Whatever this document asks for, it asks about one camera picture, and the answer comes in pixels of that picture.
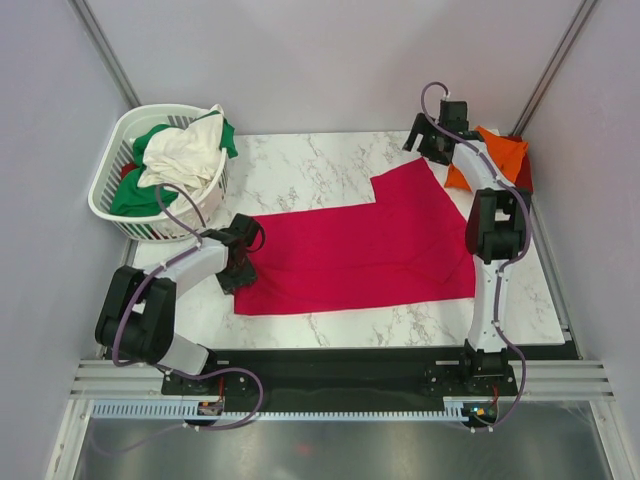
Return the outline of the pink t shirt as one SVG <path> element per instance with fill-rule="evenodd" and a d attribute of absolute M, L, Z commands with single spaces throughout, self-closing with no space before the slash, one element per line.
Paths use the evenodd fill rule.
<path fill-rule="evenodd" d="M 423 159 L 372 178 L 372 203 L 262 215 L 256 282 L 239 315 L 291 315 L 471 298 L 466 221 Z"/>

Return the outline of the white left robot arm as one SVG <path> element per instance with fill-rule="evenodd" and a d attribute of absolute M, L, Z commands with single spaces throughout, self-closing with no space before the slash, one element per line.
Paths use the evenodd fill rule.
<path fill-rule="evenodd" d="M 210 277 L 227 295 L 254 284 L 249 255 L 265 240 L 257 220 L 238 214 L 228 227 L 198 233 L 193 246 L 155 266 L 118 268 L 98 317 L 96 341 L 111 350 L 119 367 L 142 362 L 173 370 L 196 392 L 211 392 L 220 371 L 209 363 L 210 350 L 175 332 L 177 301 Z"/>

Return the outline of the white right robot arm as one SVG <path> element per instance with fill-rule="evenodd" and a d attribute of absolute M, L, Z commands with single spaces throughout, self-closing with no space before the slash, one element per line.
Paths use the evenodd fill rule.
<path fill-rule="evenodd" d="M 457 377 L 465 391 L 477 394 L 493 383 L 493 369 L 506 362 L 507 290 L 514 264 L 531 244 L 531 193 L 500 171 L 480 133 L 469 129 L 467 112 L 466 102 L 442 99 L 437 117 L 426 111 L 416 115 L 403 149 L 455 167 L 474 195 L 465 230 L 476 275 L 474 312 L 465 340 L 469 362 Z"/>

